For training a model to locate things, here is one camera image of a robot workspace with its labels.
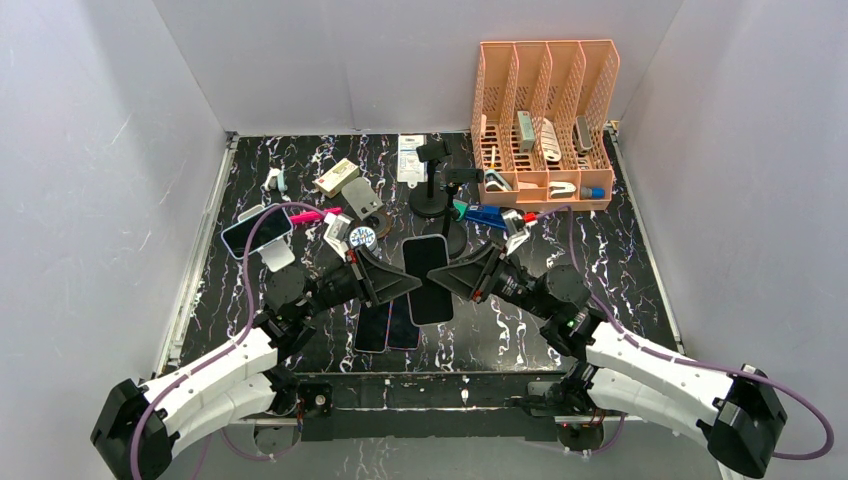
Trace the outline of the purple smartphone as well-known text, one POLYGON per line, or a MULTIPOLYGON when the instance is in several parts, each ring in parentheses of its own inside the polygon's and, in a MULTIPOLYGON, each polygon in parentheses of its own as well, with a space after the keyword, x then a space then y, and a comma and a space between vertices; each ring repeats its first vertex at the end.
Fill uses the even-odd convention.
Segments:
POLYGON ((360 305, 353 348, 360 353, 383 353, 387 349, 391 304, 360 305))

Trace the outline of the black smartphone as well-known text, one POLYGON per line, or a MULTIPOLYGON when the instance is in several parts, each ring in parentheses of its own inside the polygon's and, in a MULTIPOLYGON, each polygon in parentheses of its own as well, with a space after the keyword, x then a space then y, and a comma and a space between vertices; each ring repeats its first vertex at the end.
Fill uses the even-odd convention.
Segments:
POLYGON ((420 328, 411 321, 408 296, 392 301, 390 308, 387 347, 391 350, 416 350, 420 340, 420 328))

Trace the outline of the black phone stand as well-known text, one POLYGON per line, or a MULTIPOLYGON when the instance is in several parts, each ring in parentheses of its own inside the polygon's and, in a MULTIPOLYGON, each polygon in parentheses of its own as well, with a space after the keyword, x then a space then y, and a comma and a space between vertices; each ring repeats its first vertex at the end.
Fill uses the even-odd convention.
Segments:
POLYGON ((451 147, 446 140, 437 140, 417 147, 416 154, 426 167, 426 182, 411 190, 409 207, 416 216, 439 217, 445 210, 447 194, 436 184, 437 166, 452 155, 451 147))
POLYGON ((444 179, 447 201, 443 214, 442 236, 447 241, 448 257, 457 259, 467 246, 468 234, 467 230, 458 224, 459 210, 454 200, 462 186, 480 184, 484 179, 484 172, 479 168, 450 168, 446 170, 444 179))

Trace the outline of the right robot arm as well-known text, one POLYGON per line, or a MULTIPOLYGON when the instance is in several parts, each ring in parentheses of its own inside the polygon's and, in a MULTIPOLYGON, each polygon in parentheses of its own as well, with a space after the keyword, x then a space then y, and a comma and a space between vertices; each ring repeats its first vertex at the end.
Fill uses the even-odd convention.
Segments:
POLYGON ((428 279, 460 298, 490 295, 543 320, 541 336, 574 364, 557 382, 529 383, 509 403, 535 416, 612 410, 683 434, 725 467, 764 477, 787 414, 759 369, 715 372, 687 357, 614 327, 590 303, 591 292, 571 265, 530 274, 503 247, 431 270, 428 279))

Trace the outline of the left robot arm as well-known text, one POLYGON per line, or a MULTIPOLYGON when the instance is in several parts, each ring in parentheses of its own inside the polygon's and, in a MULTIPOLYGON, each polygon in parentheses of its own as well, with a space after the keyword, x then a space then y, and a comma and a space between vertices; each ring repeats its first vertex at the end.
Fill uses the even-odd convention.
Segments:
POLYGON ((381 306, 421 285, 365 247, 318 276, 288 265, 268 276, 261 307, 236 338, 168 375, 113 386, 90 441, 114 478, 157 479, 229 423, 297 409, 300 382, 285 362, 315 335, 317 316, 351 300, 381 306))

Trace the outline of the white phone stand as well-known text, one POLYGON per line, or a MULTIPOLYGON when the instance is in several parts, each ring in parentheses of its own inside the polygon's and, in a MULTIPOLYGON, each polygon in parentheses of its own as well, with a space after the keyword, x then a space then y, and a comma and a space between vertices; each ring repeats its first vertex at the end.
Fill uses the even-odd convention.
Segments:
MULTIPOLYGON (((253 216, 259 215, 266 209, 266 206, 257 204, 239 214, 237 216, 237 220, 242 222, 253 216)), ((284 240, 284 235, 260 247, 257 250, 257 253, 260 255, 262 262, 271 272, 277 272, 295 261, 295 256, 288 243, 284 240)))

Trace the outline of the blue stapler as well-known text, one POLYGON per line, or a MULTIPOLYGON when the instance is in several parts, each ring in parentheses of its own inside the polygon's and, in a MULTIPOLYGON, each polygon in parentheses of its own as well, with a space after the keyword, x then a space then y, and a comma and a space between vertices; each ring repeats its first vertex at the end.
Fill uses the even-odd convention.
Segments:
POLYGON ((469 204, 466 207, 464 218, 477 224, 489 226, 499 230, 506 230, 503 214, 508 211, 507 207, 499 207, 486 204, 469 204))

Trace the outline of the green small box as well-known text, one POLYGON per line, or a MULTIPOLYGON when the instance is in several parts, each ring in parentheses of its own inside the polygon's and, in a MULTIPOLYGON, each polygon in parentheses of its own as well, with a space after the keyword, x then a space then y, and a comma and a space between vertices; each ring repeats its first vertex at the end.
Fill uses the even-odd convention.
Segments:
POLYGON ((462 221, 466 215, 468 204, 461 200, 453 201, 454 213, 453 220, 456 222, 462 221))

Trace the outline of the pink marker pen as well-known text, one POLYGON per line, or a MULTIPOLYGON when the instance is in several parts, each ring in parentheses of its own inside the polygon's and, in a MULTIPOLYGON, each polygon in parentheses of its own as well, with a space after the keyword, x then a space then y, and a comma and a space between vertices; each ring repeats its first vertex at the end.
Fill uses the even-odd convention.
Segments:
POLYGON ((291 215, 289 220, 292 225, 301 225, 301 224, 309 224, 317 221, 322 221, 325 216, 329 214, 339 215, 343 212, 343 209, 340 207, 333 207, 324 210, 324 214, 319 214, 315 211, 305 211, 303 213, 291 215))

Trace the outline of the white cardboard box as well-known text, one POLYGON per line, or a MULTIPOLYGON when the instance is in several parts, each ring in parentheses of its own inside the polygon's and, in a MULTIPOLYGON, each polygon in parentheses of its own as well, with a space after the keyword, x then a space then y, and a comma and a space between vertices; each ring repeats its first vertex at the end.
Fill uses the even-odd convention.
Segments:
POLYGON ((360 175, 360 166, 343 158, 313 181, 313 185, 328 198, 338 195, 341 190, 360 175))

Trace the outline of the blue capped tube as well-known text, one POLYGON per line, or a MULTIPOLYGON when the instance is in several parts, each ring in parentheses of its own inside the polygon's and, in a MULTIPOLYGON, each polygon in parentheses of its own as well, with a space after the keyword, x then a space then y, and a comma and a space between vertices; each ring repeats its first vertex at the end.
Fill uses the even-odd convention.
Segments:
POLYGON ((581 187, 580 198, 582 200, 603 199, 606 196, 606 191, 600 187, 581 187))

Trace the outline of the grey item in organizer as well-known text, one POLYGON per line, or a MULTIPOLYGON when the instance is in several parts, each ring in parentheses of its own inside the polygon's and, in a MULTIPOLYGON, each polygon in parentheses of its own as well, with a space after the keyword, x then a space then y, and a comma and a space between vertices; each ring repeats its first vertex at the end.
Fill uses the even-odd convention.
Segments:
POLYGON ((529 153, 536 142, 536 134, 533 126, 532 116, 527 110, 516 111, 518 151, 522 154, 529 153))

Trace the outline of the white teal clip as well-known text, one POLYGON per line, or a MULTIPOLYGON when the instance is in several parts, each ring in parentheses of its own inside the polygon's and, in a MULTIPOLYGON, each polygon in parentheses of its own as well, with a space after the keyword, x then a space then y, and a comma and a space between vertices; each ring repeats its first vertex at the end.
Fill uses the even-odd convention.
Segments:
POLYGON ((271 168, 262 184, 263 197, 268 200, 289 200, 287 194, 285 171, 281 168, 271 168))

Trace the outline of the orange file organizer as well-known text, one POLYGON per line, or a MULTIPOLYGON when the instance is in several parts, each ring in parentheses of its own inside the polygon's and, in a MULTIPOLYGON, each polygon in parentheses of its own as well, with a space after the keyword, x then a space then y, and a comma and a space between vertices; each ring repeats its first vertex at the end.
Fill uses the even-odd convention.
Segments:
POLYGON ((606 209, 615 173, 604 146, 604 130, 620 57, 610 39, 483 42, 479 47, 471 141, 474 161, 488 177, 479 188, 483 203, 544 212, 568 205, 576 211, 606 209), (518 151, 516 111, 532 116, 536 142, 518 151), (575 118, 588 120, 594 146, 578 156, 575 118), (548 118, 562 160, 547 164, 540 136, 548 118), (581 187, 600 187, 603 199, 582 200, 581 187))

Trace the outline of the dark item in organizer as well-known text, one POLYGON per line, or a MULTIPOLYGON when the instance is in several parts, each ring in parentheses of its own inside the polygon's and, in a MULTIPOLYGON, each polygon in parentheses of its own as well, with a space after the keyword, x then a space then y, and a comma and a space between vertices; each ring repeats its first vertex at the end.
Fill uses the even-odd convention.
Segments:
POLYGON ((578 156, 585 156, 592 150, 594 146, 592 134, 588 120, 584 115, 579 115, 575 118, 572 139, 578 156))

